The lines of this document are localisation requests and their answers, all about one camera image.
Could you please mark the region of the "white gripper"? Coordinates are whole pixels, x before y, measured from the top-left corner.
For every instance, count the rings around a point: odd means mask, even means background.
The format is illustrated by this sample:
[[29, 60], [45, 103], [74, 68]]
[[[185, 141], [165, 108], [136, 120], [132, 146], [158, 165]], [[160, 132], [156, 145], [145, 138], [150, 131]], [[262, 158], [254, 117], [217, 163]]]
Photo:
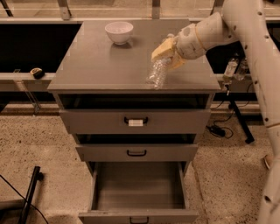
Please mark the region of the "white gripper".
[[[174, 42], [178, 54], [174, 54]], [[196, 25], [189, 24], [182, 28], [176, 37], [169, 35], [151, 54], [151, 60], [171, 58], [169, 70], [183, 66], [186, 60], [196, 60], [206, 53], [196, 32]]]

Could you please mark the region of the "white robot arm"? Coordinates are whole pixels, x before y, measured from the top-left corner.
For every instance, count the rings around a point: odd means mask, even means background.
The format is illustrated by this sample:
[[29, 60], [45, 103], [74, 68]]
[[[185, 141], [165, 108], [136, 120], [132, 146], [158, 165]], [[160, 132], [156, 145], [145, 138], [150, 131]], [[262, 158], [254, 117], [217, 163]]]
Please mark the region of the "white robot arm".
[[169, 57], [171, 67], [179, 67], [184, 60], [235, 41], [247, 58], [274, 153], [257, 224], [280, 224], [280, 52], [267, 29], [263, 0], [223, 0], [219, 11], [167, 38], [151, 58]]

